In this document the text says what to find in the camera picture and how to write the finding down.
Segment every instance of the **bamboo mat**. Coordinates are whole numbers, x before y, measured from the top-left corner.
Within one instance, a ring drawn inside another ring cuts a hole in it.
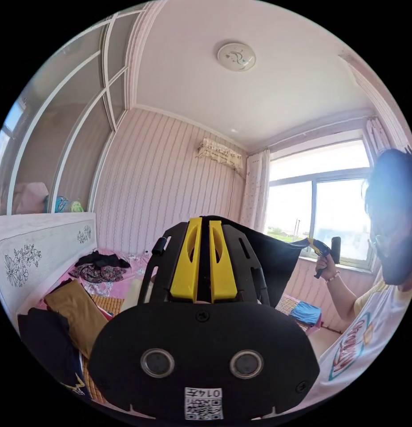
[[[98,307],[104,309],[108,313],[113,314],[114,316],[120,313],[120,308],[124,301],[124,299],[102,297],[100,295],[91,295],[91,297]],[[82,355],[81,362],[82,362],[83,376],[85,378],[85,384],[90,395],[92,396],[92,400],[98,403],[108,403],[102,396],[101,392],[96,387],[92,378],[90,378],[89,371],[87,369],[89,360]]]
[[[290,312],[297,306],[298,301],[293,298],[287,297],[285,294],[282,295],[279,303],[276,306],[276,310],[279,310],[281,313],[289,316]],[[304,331],[307,332],[308,326],[303,325],[302,323],[296,321],[298,326]]]

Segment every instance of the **pink bedsheet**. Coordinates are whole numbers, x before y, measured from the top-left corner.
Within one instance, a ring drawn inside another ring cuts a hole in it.
[[[122,298],[126,297],[129,290],[129,286],[133,279],[143,279],[145,269],[149,260],[149,255],[141,256],[128,256],[109,249],[98,249],[102,255],[116,254],[119,258],[126,260],[130,264],[130,268],[123,274],[123,280],[119,282],[106,282],[106,283],[90,283],[86,280],[79,278],[78,281],[82,283],[83,287],[92,295],[101,295],[104,297]],[[68,270],[53,284],[53,286],[46,292],[48,294],[55,289],[64,280],[72,278],[69,272],[74,266],[68,268]],[[43,299],[39,301],[36,306],[37,308],[46,309],[46,304]]]

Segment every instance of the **bracelet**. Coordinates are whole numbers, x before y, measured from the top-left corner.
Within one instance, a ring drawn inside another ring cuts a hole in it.
[[[325,283],[328,284],[329,282],[332,282],[335,278],[339,276],[339,271],[337,271],[329,280],[326,280]]]

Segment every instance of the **person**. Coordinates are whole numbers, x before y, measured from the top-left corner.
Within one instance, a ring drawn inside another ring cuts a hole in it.
[[[319,358],[320,374],[296,407],[317,406],[350,385],[380,354],[398,327],[412,297],[412,150],[380,154],[368,179],[365,210],[371,243],[381,262],[375,285],[359,298],[341,279],[330,255],[319,257],[322,278],[348,329]],[[266,415],[263,418],[276,416]]]

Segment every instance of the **ceiling light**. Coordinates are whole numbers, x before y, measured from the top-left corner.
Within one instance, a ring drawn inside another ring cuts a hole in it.
[[[218,50],[218,61],[231,71],[247,71],[256,62],[254,51],[245,44],[229,43]]]

